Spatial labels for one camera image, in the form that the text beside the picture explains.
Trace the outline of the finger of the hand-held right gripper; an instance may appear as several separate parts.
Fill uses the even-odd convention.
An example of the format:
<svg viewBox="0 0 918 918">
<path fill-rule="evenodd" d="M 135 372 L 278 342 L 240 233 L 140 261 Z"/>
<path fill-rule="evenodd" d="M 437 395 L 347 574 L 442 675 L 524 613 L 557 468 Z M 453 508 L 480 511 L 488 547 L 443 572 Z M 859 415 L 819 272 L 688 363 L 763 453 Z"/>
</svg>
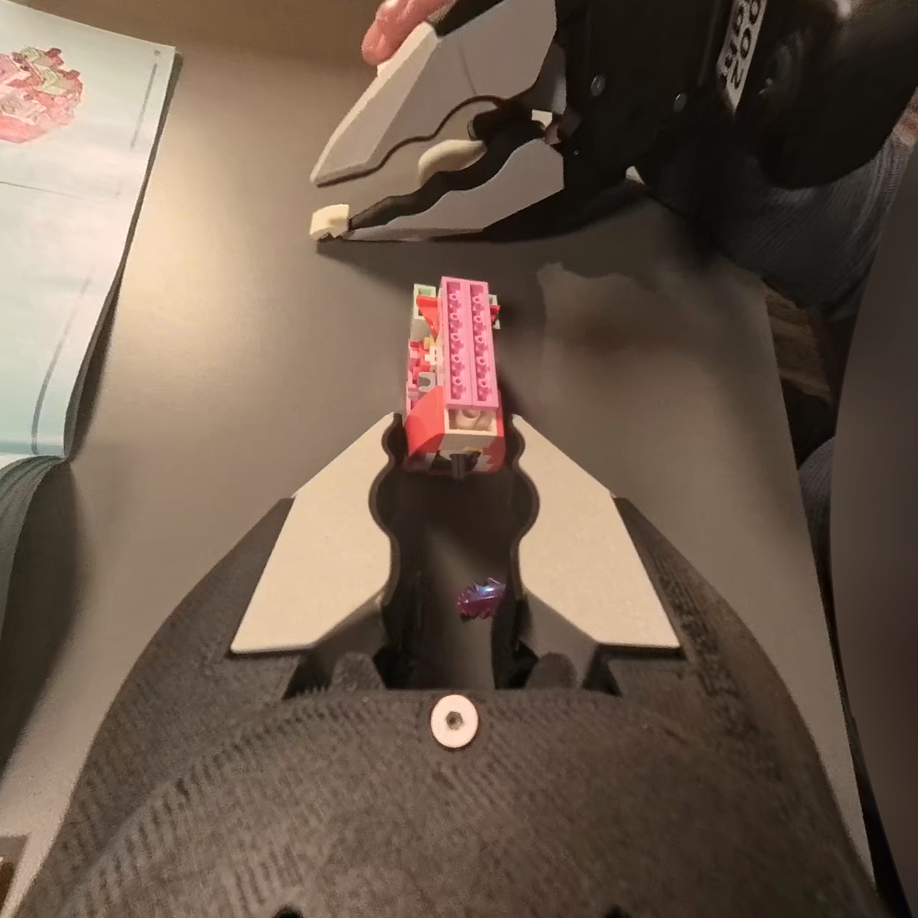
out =
<svg viewBox="0 0 918 918">
<path fill-rule="evenodd" d="M 358 241 L 474 235 L 563 191 L 563 156 L 541 137 L 505 136 L 473 164 L 434 174 L 416 191 L 382 199 L 348 222 Z"/>
<path fill-rule="evenodd" d="M 382 167 L 400 146 L 435 137 L 454 112 L 532 88 L 555 21 L 467 21 L 440 34 L 419 24 L 339 121 L 310 175 L 318 186 Z"/>
</svg>

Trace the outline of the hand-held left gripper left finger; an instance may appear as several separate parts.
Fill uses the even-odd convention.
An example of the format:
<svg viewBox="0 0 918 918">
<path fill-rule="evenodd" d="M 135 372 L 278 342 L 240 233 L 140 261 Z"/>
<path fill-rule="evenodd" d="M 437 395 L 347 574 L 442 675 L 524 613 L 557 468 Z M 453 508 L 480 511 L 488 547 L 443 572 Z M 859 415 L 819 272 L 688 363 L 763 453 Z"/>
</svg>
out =
<svg viewBox="0 0 918 918">
<path fill-rule="evenodd" d="M 298 488 L 231 640 L 235 657 L 294 663 L 284 697 L 327 689 L 351 654 L 404 654 L 397 540 L 379 495 L 397 470 L 403 419 L 384 415 Z"/>
</svg>

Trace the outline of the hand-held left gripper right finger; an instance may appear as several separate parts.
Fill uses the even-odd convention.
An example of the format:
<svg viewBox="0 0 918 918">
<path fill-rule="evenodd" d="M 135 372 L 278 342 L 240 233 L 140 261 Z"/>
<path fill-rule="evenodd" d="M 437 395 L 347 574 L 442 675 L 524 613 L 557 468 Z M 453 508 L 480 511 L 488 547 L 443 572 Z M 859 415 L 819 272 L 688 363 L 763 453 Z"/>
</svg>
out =
<svg viewBox="0 0 918 918">
<path fill-rule="evenodd" d="M 509 487 L 503 687 L 547 656 L 575 687 L 616 691 L 613 659 L 682 656 L 667 603 L 612 492 L 518 415 L 506 426 Z"/>
</svg>

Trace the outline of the pink red toy brick model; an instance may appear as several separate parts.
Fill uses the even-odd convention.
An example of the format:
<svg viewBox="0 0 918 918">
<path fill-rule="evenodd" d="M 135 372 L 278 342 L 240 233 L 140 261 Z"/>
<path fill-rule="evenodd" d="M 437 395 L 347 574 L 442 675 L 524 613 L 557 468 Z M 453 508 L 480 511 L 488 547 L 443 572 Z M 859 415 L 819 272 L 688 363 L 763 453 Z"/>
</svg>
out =
<svg viewBox="0 0 918 918">
<path fill-rule="evenodd" d="M 495 350 L 500 305 L 488 283 L 415 284 L 407 342 L 405 467 L 462 478 L 504 464 Z"/>
</svg>

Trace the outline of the person's right hand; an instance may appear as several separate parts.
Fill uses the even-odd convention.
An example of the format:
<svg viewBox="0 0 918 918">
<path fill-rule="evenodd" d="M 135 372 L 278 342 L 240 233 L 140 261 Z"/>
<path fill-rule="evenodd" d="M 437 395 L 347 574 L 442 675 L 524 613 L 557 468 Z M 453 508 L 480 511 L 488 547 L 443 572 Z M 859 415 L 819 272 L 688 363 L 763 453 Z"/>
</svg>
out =
<svg viewBox="0 0 918 918">
<path fill-rule="evenodd" d="M 361 41 L 361 57 L 370 66 L 387 62 L 408 35 L 427 21 L 438 17 L 451 1 L 384 1 Z"/>
</svg>

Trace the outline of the small purple translucent toy piece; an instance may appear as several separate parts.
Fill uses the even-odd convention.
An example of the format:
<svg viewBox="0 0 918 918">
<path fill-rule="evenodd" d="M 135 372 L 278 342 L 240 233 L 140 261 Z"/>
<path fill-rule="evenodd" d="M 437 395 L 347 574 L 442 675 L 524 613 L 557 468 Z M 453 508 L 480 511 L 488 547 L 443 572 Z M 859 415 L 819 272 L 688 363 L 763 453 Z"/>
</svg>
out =
<svg viewBox="0 0 918 918">
<path fill-rule="evenodd" d="M 495 578 L 475 581 L 459 591 L 456 610 L 465 621 L 489 621 L 498 612 L 506 591 L 507 585 Z"/>
</svg>

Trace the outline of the person's leg in grey trousers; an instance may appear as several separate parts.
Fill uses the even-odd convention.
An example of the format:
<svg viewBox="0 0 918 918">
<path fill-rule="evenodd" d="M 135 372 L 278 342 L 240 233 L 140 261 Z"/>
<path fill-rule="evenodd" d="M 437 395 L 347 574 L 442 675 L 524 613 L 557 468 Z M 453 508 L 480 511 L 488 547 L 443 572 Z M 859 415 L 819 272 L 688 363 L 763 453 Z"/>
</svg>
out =
<svg viewBox="0 0 918 918">
<path fill-rule="evenodd" d="M 828 185 L 772 183 L 725 124 L 691 126 L 636 169 L 657 200 L 706 242 L 816 321 L 840 406 L 857 314 L 889 210 L 912 155 L 897 125 L 865 165 Z"/>
</svg>

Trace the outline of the instruction booklet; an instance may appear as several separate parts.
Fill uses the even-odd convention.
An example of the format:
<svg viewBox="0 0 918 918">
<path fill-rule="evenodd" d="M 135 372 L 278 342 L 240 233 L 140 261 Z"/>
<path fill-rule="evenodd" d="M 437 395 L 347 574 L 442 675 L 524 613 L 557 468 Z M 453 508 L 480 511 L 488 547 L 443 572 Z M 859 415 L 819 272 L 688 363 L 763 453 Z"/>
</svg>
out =
<svg viewBox="0 0 918 918">
<path fill-rule="evenodd" d="M 67 460 L 127 255 L 175 50 L 2 2 L 2 580 Z"/>
</svg>

